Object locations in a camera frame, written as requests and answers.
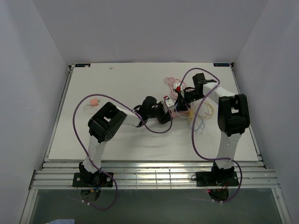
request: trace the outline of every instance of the metal frame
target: metal frame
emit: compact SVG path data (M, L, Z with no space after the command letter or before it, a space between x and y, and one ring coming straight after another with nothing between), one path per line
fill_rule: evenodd
M21 224L29 223L39 189L77 189L71 185L73 174L78 172L78 161L54 162L48 159L73 69L74 66L70 66L44 163L39 171L34 172L28 198L21 217ZM233 68L232 73L237 85ZM271 188L281 219L283 223L289 224L291 220L280 192L280 184L276 177L275 170L265 168L252 128L249 127L249 129L256 147L258 161L240 162L243 172L241 188ZM191 181L191 176L198 171L209 171L212 164L212 162L208 161L103 161L102 168L107 172L114 172L114 177L119 189L206 189L206 187L196 187L195 182ZM237 167L235 167L235 171L237 175L240 176Z

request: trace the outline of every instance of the pink object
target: pink object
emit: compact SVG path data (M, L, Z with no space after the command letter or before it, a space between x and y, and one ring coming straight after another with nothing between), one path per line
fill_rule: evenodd
M90 106L98 106L98 105L99 105L99 103L98 103L98 99L97 98L90 100Z

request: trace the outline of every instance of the black label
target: black label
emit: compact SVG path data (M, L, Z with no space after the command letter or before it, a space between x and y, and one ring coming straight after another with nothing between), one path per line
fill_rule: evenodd
M90 67L90 64L75 64L75 67L77 68L83 68L83 67Z
M214 67L229 67L229 63L213 63Z

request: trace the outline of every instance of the white table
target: white table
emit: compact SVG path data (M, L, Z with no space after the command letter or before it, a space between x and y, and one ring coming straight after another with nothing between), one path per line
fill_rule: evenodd
M64 100L56 133L50 149L51 161L82 161L85 153L79 145L72 128L72 115L78 102L93 93L106 94L133 108L143 102L146 96L154 96L158 101L169 95L165 77L182 78L193 67L204 68L215 74L221 86L238 93L230 67L214 67L212 63L92 63L87 68L74 68ZM201 71L190 72L185 82L193 86L192 76ZM206 79L212 77L205 73ZM103 106L107 99L100 97ZM217 104L214 116L204 120L205 129L195 134L196 146L203 156L214 158L220 143L217 125ZM86 147L89 143L87 122L92 114L83 109L86 100L76 116L76 127ZM173 128L165 134L154 134L144 127L121 126L114 138L107 143L105 161L200 161L191 145L191 130L186 119L177 118ZM170 123L161 125L156 119L148 122L153 130L162 131ZM257 161L256 149L249 129L242 135L235 159L237 161Z

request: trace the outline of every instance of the black mounting plate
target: black mounting plate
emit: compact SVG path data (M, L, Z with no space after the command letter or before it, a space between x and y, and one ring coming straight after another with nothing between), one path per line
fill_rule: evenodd
M197 187L219 187L221 186L221 183L217 184L215 179L212 177L211 172L196 172L196 186ZM239 180L237 177L237 173L234 171L233 177L228 178L225 180L228 181L228 186L234 187L239 186Z
M99 175L99 184L95 186L90 186L83 181L80 173L75 173L72 186L75 188L90 188L90 187L96 188L98 186L101 186L101 188L109 188L113 186L113 180L111 180L111 178L109 178L103 173L99 173L98 175Z

